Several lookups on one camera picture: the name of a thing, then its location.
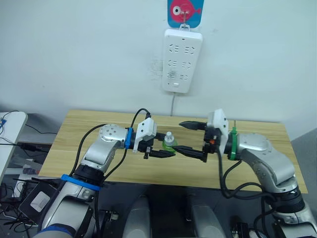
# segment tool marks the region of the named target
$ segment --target gray floor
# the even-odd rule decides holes
[[[303,194],[304,199],[309,203],[314,216],[317,216],[317,129],[292,141],[292,145],[299,161],[302,174],[304,176],[309,194]],[[110,183],[103,188],[100,193],[100,208],[116,210],[121,219],[113,223],[113,233],[109,237],[121,237],[122,229],[129,208],[141,194],[146,194],[150,200],[150,206],[154,217],[152,224],[155,226],[153,234],[155,238],[188,236],[190,234],[190,224],[184,220],[185,201],[187,194],[196,194],[202,197],[205,202],[216,213],[221,222],[227,237],[230,234],[230,217],[238,215],[250,227],[253,226],[254,218],[260,213],[260,201],[241,201],[237,199],[224,199],[218,190],[158,186],[148,184],[131,183]],[[34,234],[36,229],[31,229],[30,234]],[[22,238],[27,237],[25,233],[15,233],[8,229],[8,226],[0,226],[1,237]]]

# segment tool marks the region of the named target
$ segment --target wooden tabletop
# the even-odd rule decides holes
[[[102,123],[115,123],[123,127],[129,127],[134,114],[108,113],[95,111],[70,110],[58,132],[58,135],[50,149],[39,175],[46,177],[60,177],[68,174],[74,164],[77,148],[83,135],[92,127]],[[139,115],[136,123],[144,120],[145,115]],[[185,120],[197,120],[206,122],[204,118],[152,116],[158,124],[158,132],[172,131],[179,145],[191,146],[201,150],[203,143],[203,131],[185,129],[178,124]],[[292,145],[289,141],[285,127],[280,123],[237,121],[238,133],[259,133],[266,136],[276,150],[284,153],[295,166],[295,174],[302,193],[307,193],[307,188],[295,157]],[[98,129],[93,131],[85,140],[80,159],[88,147],[97,139]],[[161,142],[154,143],[154,149],[162,149]],[[123,150],[117,150],[110,169],[121,159]],[[124,163],[107,179],[108,181],[137,182],[152,184],[181,185],[207,188],[220,188],[218,179],[218,160],[216,154],[209,154],[207,163],[194,158],[185,157],[179,153],[170,158],[143,159],[143,153],[134,154],[129,150]],[[223,158],[224,171],[234,163]],[[235,168],[227,177],[227,185],[233,189],[244,182],[259,182],[252,169],[246,163]],[[245,190],[256,190],[255,186],[249,186]]]

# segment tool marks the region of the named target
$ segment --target green bottle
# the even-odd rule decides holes
[[[173,145],[177,145],[172,132],[168,131],[163,141],[163,149],[175,153],[175,150],[172,148]]]

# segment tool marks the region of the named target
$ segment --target power strip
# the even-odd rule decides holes
[[[162,87],[187,93],[192,82],[203,36],[197,32],[167,29],[164,36]]]

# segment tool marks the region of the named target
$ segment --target power cord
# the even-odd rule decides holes
[[[267,232],[267,228],[266,228],[266,222],[265,222],[265,198],[264,197],[261,197],[261,214],[263,215],[262,216],[262,228],[263,228],[263,231],[264,231],[264,234],[268,237],[268,232]]]
[[[98,198],[99,198],[99,191],[96,191],[96,193],[95,193],[95,221],[96,221],[97,238],[101,238],[100,223],[99,223],[99,211],[98,211]]]
[[[220,180],[220,189],[221,189],[221,192],[222,192],[222,195],[225,197],[225,198],[231,198],[231,197],[235,197],[237,199],[241,199],[241,200],[251,200],[251,199],[256,199],[256,198],[260,198],[260,197],[270,197],[272,199],[274,199],[274,197],[270,194],[270,193],[267,193],[267,192],[264,192],[264,187],[258,183],[255,183],[255,182],[246,182],[240,186],[238,186],[236,189],[234,189],[233,191],[230,191],[227,186],[226,186],[226,177],[228,176],[228,174],[235,168],[237,167],[238,165],[240,165],[242,163],[242,161],[239,161],[237,162],[236,164],[234,164],[233,166],[231,166],[226,172],[225,174],[223,175],[223,172],[222,172],[222,157],[221,157],[221,153],[219,151],[219,149],[216,150],[217,152],[217,155],[218,155],[218,161],[219,161],[219,180]],[[251,195],[251,196],[239,196],[237,195],[237,193],[247,187],[247,186],[257,186],[259,187],[262,192],[261,193],[258,193],[258,194],[255,194],[255,195]]]
[[[7,144],[7,143],[0,143],[0,145],[18,146],[18,147],[20,147],[20,148],[27,154],[27,156],[30,156],[30,157],[33,157],[33,156],[29,155],[25,150],[29,150],[29,151],[40,151],[40,152],[48,153],[48,151],[39,149],[39,148],[37,148],[37,147],[34,146],[34,145],[25,144],[25,143],[23,143],[23,144],[21,144],[21,145],[15,144],[15,143],[13,143],[12,141],[10,141],[10,140],[8,140],[8,139],[6,139],[6,138],[4,138],[4,137],[0,137],[0,139],[3,139],[3,140],[5,140],[6,142],[9,143],[9,144]]]
[[[173,116],[173,111],[174,111],[174,101],[175,101],[176,93],[174,92],[173,98],[172,98],[172,104],[170,106],[170,116]]]
[[[36,130],[39,134],[55,134],[55,135],[57,135],[57,133],[55,133],[55,132],[40,132],[39,130],[37,130],[36,128],[34,128],[34,127],[32,127],[32,126],[30,126],[28,124],[25,124],[25,125],[30,127],[30,128],[32,128],[32,129],[34,129],[34,130]]]

